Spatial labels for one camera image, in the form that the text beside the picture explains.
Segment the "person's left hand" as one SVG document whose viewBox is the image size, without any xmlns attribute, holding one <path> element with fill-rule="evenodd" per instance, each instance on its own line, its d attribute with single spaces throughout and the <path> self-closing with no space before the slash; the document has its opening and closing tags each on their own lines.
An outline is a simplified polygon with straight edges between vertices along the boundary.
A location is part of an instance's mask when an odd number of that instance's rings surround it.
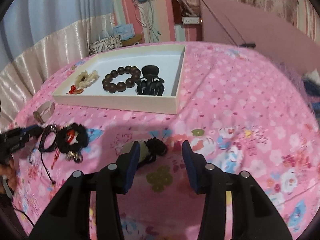
<svg viewBox="0 0 320 240">
<path fill-rule="evenodd" d="M 14 167 L 14 160 L 12 158 L 8 159 L 7 164 L 1 165 L 0 175 L 6 176 L 8 180 L 9 189 L 11 189 L 12 191 L 15 191 L 17 186 L 17 176 L 16 176 L 16 170 Z"/>
</svg>

